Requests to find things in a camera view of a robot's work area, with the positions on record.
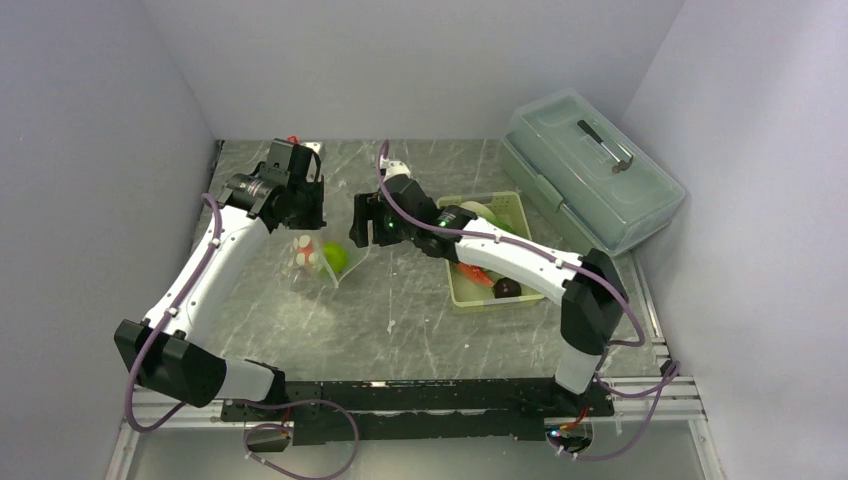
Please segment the orange peach toy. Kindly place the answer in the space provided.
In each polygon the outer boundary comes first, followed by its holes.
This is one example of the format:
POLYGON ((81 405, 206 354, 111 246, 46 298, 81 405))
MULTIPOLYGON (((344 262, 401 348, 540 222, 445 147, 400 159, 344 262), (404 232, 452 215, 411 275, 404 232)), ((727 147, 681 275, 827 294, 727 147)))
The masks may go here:
POLYGON ((293 239, 293 262, 298 267, 312 266, 317 259, 315 242, 310 235, 300 235, 293 239))

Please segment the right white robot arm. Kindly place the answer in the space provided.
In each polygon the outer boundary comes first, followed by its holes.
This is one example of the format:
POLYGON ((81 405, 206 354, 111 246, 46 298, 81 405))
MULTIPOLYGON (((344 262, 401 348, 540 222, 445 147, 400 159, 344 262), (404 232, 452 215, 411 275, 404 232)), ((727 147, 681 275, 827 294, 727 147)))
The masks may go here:
POLYGON ((589 384, 629 303, 611 258, 534 243, 460 205, 439 207, 406 174, 381 180, 379 189, 354 197, 350 239, 358 247, 412 243, 425 255, 480 267, 514 280, 560 308, 564 349, 551 401, 574 415, 590 399, 589 384))

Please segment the green toy apple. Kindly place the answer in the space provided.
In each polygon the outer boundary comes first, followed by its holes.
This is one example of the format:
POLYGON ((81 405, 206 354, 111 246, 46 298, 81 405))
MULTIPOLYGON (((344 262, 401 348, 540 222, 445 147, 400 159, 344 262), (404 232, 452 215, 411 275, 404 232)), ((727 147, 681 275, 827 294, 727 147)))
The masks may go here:
POLYGON ((327 241, 323 244, 322 251, 332 272, 341 275, 349 264, 349 257, 345 248, 337 242, 327 241))

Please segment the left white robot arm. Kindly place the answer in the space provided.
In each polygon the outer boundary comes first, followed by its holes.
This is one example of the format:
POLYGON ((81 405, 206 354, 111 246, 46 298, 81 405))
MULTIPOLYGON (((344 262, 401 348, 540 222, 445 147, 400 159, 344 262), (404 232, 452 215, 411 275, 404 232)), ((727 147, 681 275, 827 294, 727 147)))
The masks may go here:
POLYGON ((276 229, 325 226, 321 151, 317 142, 275 139, 251 172, 232 175, 217 197, 204 195, 211 220, 177 279, 142 320, 124 320, 115 332, 130 387, 194 407, 247 399, 264 420, 285 411, 282 371, 224 359, 205 345, 248 261, 276 229))

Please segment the clear dotted zip bag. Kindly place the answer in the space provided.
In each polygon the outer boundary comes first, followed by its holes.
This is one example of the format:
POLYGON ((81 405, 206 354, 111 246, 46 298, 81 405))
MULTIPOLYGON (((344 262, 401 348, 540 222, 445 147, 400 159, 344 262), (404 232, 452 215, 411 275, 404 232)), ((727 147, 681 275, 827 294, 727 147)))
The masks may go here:
POLYGON ((370 255, 370 247, 358 247, 338 227, 295 231, 286 245, 287 273, 307 274, 338 289, 353 279, 353 272, 370 255))

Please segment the pale green plastic basket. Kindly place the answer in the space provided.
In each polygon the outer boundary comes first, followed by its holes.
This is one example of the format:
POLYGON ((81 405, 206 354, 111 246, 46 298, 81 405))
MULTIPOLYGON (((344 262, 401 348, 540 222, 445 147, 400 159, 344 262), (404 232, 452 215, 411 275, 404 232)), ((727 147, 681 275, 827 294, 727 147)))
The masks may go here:
MULTIPOLYGON (((494 218, 498 222, 499 228, 528 240, 532 239, 525 210, 518 193, 502 191, 486 194, 443 196, 436 200, 436 204, 438 207, 446 207, 460 205, 468 201, 477 202, 488 208, 491 214, 486 214, 485 217, 494 218)), ((477 278, 469 277, 465 274, 465 269, 457 267, 450 261, 446 262, 446 269, 450 297, 454 310, 458 313, 478 313, 512 307, 532 306, 544 299, 541 293, 523 284, 520 284, 519 295, 496 298, 494 295, 494 285, 497 280, 502 278, 501 274, 482 269, 481 272, 486 274, 489 283, 489 285, 484 285, 480 283, 480 276, 477 278)))

